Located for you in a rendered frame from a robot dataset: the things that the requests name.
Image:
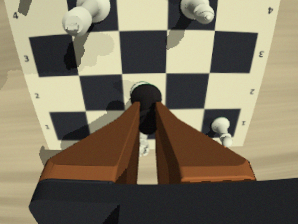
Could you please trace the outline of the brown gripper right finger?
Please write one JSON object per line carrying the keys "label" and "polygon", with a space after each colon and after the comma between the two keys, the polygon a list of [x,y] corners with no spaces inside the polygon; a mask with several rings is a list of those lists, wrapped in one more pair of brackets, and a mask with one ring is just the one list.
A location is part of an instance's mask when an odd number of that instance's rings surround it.
{"label": "brown gripper right finger", "polygon": [[155,111],[158,184],[257,181],[247,159],[178,119],[162,102],[156,101]]}

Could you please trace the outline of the black pawn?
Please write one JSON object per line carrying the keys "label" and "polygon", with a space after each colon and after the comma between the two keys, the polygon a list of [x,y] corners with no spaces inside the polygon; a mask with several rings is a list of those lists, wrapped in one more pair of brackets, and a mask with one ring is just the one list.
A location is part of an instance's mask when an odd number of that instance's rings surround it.
{"label": "black pawn", "polygon": [[144,135],[152,135],[156,127],[156,101],[162,102],[162,94],[158,87],[144,83],[136,86],[130,97],[131,104],[140,102],[139,131]]}

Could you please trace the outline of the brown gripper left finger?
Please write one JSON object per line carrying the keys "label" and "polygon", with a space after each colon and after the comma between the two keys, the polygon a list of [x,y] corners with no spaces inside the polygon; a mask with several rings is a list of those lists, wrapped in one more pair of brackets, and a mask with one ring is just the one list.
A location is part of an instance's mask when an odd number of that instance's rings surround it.
{"label": "brown gripper left finger", "polygon": [[111,123],[48,159],[38,182],[55,178],[137,184],[139,118],[140,102],[134,102]]}

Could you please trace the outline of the black and cream chessboard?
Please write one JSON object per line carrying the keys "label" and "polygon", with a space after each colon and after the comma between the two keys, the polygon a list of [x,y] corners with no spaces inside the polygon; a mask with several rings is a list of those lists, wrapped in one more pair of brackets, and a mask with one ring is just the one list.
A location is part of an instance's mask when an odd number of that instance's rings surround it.
{"label": "black and cream chessboard", "polygon": [[107,17],[73,37],[63,15],[77,0],[4,0],[19,60],[49,150],[64,150],[117,119],[132,86],[159,88],[181,121],[219,142],[229,121],[243,146],[280,0],[208,0],[208,24],[187,18],[181,0],[110,0]]}

